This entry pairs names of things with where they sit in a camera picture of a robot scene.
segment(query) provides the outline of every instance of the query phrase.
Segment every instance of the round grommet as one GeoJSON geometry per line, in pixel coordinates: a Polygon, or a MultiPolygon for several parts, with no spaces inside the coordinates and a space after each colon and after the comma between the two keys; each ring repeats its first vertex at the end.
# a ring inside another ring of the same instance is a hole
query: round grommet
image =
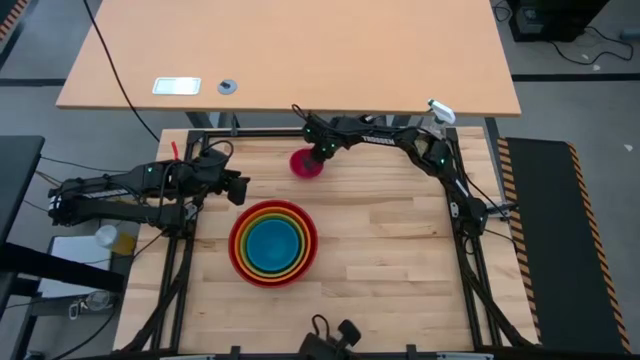
{"type": "Polygon", "coordinates": [[[238,84],[233,80],[222,80],[220,84],[218,84],[218,92],[222,95],[231,95],[237,88],[238,84]]]}

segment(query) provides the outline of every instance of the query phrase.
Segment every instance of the plastic bottle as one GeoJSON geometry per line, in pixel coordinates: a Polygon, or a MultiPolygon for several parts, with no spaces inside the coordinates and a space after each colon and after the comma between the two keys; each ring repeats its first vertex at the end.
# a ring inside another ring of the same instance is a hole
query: plastic bottle
{"type": "Polygon", "coordinates": [[[98,245],[120,255],[131,255],[136,245],[136,239],[120,232],[113,225],[104,225],[95,234],[98,245]]]}

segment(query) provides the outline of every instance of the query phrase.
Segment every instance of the red bowl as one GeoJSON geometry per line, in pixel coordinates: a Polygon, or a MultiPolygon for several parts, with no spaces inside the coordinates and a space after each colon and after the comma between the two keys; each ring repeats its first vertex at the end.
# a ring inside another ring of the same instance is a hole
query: red bowl
{"type": "Polygon", "coordinates": [[[233,268],[238,273],[238,275],[240,275],[248,283],[253,284],[255,286],[264,287],[264,288],[282,287],[282,286],[289,285],[294,281],[300,279],[302,276],[304,276],[307,273],[307,271],[309,271],[309,268],[311,267],[311,265],[313,264],[313,261],[315,260],[317,252],[318,252],[318,233],[315,225],[313,224],[313,221],[311,220],[311,217],[301,207],[289,201],[267,200],[251,206],[250,208],[245,210],[242,214],[240,214],[235,224],[233,224],[233,228],[231,228],[231,233],[229,234],[229,259],[231,260],[231,264],[233,265],[233,268]],[[237,233],[240,225],[246,218],[251,216],[251,214],[266,207],[283,207],[283,208],[289,209],[290,211],[299,215],[300,218],[302,218],[302,220],[304,221],[304,224],[301,224],[301,225],[304,225],[309,229],[309,234],[310,234],[309,258],[304,264],[302,264],[302,267],[300,268],[297,274],[283,281],[264,282],[249,276],[243,271],[242,267],[238,264],[238,259],[235,254],[235,248],[236,248],[235,241],[236,241],[236,237],[237,237],[237,233]]]}
{"type": "Polygon", "coordinates": [[[302,179],[312,179],[320,175],[323,168],[323,164],[311,158],[311,149],[300,149],[289,158],[289,169],[302,179]]]}

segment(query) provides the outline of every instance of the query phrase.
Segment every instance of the blue bowl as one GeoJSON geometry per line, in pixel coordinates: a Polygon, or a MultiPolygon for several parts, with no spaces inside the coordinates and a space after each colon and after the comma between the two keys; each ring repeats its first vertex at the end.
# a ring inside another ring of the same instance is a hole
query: blue bowl
{"type": "Polygon", "coordinates": [[[265,220],[253,227],[247,238],[249,261],[263,271],[280,271],[298,255],[298,233],[283,220],[265,220]]]}

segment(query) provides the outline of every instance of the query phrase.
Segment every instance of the black mat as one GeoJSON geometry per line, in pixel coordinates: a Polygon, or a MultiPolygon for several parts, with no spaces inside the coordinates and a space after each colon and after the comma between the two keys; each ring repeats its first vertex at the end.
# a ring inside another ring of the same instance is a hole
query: black mat
{"type": "Polygon", "coordinates": [[[511,230],[543,347],[630,352],[575,148],[498,139],[511,230]]]}

